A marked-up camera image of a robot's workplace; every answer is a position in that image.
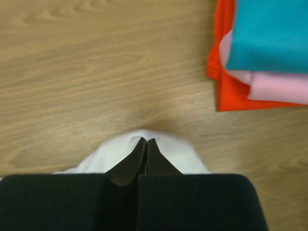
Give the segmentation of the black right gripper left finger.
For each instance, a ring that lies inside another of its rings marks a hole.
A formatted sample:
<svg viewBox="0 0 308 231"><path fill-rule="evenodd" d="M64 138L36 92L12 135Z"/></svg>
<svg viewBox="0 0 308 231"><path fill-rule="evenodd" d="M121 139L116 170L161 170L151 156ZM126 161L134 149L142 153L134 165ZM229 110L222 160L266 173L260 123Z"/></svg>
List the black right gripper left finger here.
<svg viewBox="0 0 308 231"><path fill-rule="evenodd" d="M0 182L3 231L133 231L146 154L139 139L106 173L10 175Z"/></svg>

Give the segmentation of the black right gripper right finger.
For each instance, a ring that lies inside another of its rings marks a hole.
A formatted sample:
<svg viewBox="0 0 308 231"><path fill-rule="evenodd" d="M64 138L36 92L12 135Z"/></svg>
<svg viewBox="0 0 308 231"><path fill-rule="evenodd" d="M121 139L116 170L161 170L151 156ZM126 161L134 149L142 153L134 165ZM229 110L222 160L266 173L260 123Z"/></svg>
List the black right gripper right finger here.
<svg viewBox="0 0 308 231"><path fill-rule="evenodd" d="M140 231L266 231L257 192L238 174L180 173L148 142L146 173L138 179Z"/></svg>

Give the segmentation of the white t shirt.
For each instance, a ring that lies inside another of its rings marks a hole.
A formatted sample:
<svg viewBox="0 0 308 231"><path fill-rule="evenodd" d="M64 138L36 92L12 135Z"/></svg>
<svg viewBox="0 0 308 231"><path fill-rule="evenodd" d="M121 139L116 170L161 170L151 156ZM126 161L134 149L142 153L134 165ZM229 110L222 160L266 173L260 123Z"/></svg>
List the white t shirt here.
<svg viewBox="0 0 308 231"><path fill-rule="evenodd" d="M183 174L209 174L193 145L185 138L169 133L139 129L104 141L99 148L74 168L60 174L105 173L126 158L140 138L155 139L162 155Z"/></svg>

